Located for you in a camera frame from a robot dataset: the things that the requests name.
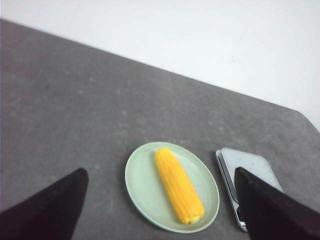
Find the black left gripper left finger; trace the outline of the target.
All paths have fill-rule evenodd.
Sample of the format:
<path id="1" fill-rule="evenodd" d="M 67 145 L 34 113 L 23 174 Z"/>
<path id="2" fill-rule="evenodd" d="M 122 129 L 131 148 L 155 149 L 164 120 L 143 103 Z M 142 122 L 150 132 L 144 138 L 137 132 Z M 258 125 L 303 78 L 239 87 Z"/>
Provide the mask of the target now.
<path id="1" fill-rule="evenodd" d="M 2 240 L 70 240 L 83 209 L 89 176 L 84 168 L 66 175 L 1 212 Z"/>

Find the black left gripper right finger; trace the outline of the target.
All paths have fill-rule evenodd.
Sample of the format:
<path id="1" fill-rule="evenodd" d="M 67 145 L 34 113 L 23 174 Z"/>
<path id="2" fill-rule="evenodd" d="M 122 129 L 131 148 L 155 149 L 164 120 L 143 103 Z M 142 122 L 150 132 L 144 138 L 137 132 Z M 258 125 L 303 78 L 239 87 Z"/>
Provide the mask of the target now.
<path id="1" fill-rule="evenodd" d="M 251 240 L 318 240 L 320 214 L 242 167 L 234 174 L 240 211 Z"/>

